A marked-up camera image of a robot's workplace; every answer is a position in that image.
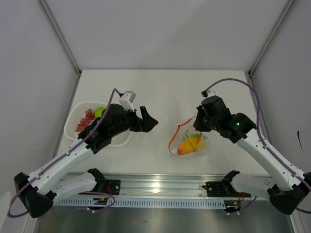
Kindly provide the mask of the green apple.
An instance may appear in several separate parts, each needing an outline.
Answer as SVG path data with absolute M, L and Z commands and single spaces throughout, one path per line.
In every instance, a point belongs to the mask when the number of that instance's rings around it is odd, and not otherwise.
M 97 108 L 97 109 L 94 111 L 94 118 L 95 118 L 95 119 L 101 118 L 103 112 L 105 111 L 105 109 L 106 109 L 105 107 L 99 107 L 99 108 Z

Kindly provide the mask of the red grapes bunch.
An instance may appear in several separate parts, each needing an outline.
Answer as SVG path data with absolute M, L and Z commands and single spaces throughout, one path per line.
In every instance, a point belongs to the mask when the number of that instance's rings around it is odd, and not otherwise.
M 85 116 L 81 118 L 80 122 L 77 124 L 75 131 L 77 133 L 82 132 L 86 127 L 88 127 L 95 119 L 95 114 L 91 109 L 85 111 Z

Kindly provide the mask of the clear zip top bag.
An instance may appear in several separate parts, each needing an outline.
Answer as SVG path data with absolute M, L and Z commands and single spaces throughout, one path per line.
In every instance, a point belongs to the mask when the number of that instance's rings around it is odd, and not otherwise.
M 193 116 L 180 123 L 168 143 L 168 151 L 173 156 L 196 156 L 207 154 L 211 149 L 209 138 L 196 131 L 193 124 L 196 117 Z

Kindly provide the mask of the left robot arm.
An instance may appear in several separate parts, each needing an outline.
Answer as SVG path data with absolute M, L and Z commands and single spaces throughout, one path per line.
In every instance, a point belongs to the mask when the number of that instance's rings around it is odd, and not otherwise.
M 53 158 L 38 170 L 14 177 L 16 197 L 21 200 L 26 212 L 33 218 L 47 213 L 53 205 L 67 197 L 80 193 L 100 194 L 105 190 L 105 177 L 92 168 L 83 175 L 62 181 L 73 167 L 92 157 L 111 144 L 112 138 L 125 132 L 150 132 L 158 121 L 141 106 L 141 117 L 135 110 L 125 110 L 120 104 L 107 106 L 101 117 L 79 133 L 66 151 Z

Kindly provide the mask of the orange fruit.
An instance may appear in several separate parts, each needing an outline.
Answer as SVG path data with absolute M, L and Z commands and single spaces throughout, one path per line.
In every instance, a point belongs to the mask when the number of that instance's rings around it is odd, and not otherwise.
M 189 141 L 182 141 L 177 147 L 177 155 L 184 155 L 193 151 L 194 148 Z

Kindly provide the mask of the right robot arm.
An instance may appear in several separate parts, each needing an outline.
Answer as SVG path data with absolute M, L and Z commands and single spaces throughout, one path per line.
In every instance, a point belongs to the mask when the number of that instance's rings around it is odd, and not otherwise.
M 247 193 L 270 201 L 281 213 L 291 215 L 311 191 L 311 174 L 290 163 L 260 134 L 245 114 L 232 114 L 222 98 L 205 98 L 197 107 L 196 131 L 216 131 L 250 154 L 268 172 L 269 178 L 231 171 L 222 179 L 222 191 L 233 196 Z

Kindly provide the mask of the yellow pear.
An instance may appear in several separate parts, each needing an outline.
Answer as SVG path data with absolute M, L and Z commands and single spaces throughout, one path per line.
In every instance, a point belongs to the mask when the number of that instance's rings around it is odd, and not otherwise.
M 188 141 L 192 145 L 194 152 L 204 151 L 207 148 L 206 141 L 200 134 L 188 137 Z

